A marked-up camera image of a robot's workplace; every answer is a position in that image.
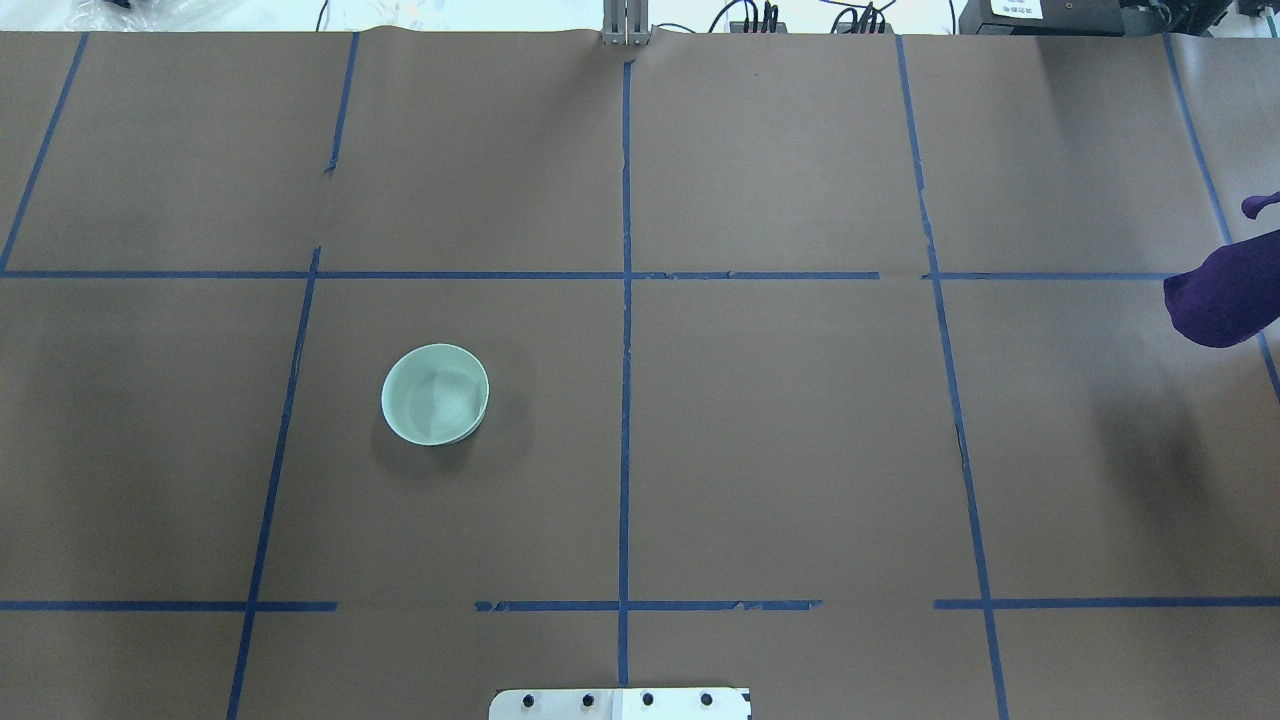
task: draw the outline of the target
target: purple glove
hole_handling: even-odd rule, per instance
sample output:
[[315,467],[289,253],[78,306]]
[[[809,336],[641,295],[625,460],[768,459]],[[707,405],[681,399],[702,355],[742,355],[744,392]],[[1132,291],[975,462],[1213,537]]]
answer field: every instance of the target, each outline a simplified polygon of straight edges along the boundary
[[[1240,209],[1251,219],[1280,192]],[[1280,318],[1280,231],[1215,250],[1199,268],[1165,281],[1165,307],[1178,332],[1208,347],[1230,347]]]

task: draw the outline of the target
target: white bracket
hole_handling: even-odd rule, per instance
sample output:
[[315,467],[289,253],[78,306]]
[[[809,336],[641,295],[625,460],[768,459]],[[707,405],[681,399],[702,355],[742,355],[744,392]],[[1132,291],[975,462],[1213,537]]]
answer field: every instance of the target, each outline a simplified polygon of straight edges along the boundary
[[750,698],[739,688],[503,691],[489,720],[750,720]]
[[649,45],[649,0],[604,0],[605,45]]

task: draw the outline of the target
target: black box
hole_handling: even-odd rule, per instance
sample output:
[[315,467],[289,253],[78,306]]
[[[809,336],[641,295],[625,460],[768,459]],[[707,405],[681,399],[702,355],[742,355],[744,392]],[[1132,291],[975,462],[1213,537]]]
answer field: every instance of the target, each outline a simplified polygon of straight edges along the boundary
[[1119,0],[969,0],[961,35],[1102,35],[1120,37]]

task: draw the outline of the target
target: mint green cup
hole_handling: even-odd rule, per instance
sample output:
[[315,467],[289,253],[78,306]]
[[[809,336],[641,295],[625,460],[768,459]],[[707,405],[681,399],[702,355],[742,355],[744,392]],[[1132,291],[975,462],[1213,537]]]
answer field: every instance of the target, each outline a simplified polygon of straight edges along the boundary
[[401,357],[383,382],[383,418],[413,445],[470,436],[489,406],[484,365],[456,345],[428,345]]

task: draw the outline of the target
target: label sticker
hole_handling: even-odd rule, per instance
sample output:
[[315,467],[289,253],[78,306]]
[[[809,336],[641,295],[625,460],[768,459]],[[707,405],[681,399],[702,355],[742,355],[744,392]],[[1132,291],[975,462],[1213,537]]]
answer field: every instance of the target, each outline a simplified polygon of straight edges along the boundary
[[991,0],[991,12],[1006,18],[1044,19],[1039,0]]

